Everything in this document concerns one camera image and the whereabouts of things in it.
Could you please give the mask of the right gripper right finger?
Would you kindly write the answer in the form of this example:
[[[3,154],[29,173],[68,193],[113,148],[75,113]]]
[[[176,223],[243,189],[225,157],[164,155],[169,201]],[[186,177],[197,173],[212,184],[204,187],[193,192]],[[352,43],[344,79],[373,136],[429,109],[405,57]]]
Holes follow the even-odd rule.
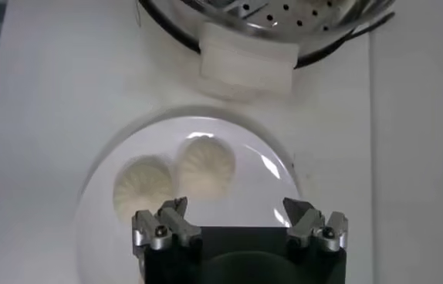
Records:
[[[282,203],[291,223],[287,235],[295,239],[300,248],[309,247],[315,239],[323,252],[347,249],[348,218],[344,213],[333,211],[326,219],[308,201],[284,198]]]

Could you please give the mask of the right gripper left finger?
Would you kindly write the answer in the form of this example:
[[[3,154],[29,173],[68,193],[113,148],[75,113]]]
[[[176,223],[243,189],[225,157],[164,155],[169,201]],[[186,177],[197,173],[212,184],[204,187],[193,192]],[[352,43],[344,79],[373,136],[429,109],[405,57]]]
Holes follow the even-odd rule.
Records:
[[[142,255],[148,248],[163,251],[174,244],[200,250],[201,228],[184,219],[187,206],[188,199],[182,197],[165,201],[155,214],[137,211],[131,219],[133,254]]]

